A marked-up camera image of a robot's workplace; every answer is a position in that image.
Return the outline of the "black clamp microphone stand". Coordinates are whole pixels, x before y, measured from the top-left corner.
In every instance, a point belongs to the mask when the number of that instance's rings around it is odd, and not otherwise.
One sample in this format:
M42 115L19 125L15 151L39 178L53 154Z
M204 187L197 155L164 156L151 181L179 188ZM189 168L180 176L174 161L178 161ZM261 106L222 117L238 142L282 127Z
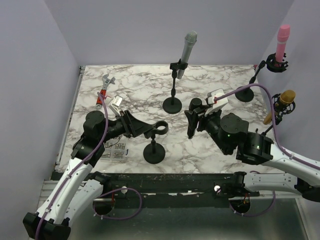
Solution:
M166 151L165 148L156 142L156 135L165 135L169 130L169 125L166 121L161 120L151 126L151 129L144 133L146 139L151 138L150 144L148 144L143 150L143 157L149 164L158 164L164 160Z

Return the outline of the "black handheld microphone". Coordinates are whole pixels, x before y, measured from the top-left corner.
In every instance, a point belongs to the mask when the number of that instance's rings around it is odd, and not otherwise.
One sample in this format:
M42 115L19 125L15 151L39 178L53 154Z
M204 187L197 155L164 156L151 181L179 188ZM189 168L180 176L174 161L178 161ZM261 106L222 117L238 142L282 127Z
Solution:
M196 97L190 101L188 110L192 115L197 114L201 116L204 114L206 107L207 106L203 104L203 101L200 98Z

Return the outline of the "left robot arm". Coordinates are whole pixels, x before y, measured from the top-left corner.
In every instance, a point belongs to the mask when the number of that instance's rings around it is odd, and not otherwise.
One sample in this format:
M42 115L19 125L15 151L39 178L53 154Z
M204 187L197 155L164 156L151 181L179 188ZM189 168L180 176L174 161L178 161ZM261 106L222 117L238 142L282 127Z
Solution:
M35 213L28 212L23 225L34 240L66 240L75 219L97 197L107 197L111 185L101 175L81 184L105 151L104 143L118 136L150 138L161 124L149 124L136 119L129 111L109 120L107 112L89 112L83 124L83 134L73 146L67 167L46 201Z

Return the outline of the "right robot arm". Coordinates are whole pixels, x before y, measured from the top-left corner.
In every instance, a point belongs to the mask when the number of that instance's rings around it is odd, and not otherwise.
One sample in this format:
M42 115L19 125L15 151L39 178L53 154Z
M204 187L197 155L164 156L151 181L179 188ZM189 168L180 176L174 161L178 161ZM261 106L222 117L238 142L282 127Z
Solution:
M237 172L236 180L230 183L230 191L241 196L245 192L280 191L302 196L313 202L320 200L320 164L304 158L302 164L280 150L270 138L250 132L249 122L229 113L221 115L221 110L205 114L199 106L185 110L188 120L187 136L191 139L195 132L206 131L224 155L235 154L235 158L248 165L262 165L281 170L281 173Z

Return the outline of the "silver grey microphone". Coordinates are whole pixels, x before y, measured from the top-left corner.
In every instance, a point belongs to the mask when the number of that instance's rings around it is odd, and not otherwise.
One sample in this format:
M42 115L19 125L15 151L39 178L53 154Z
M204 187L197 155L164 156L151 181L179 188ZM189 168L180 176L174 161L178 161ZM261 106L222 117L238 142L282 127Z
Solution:
M183 77L184 72L188 67L188 61L191 55L191 51L195 43L197 42L197 37L198 37L198 34L195 31L188 32L184 37L184 48L180 58L181 69L179 69L177 72L177 78L179 80Z

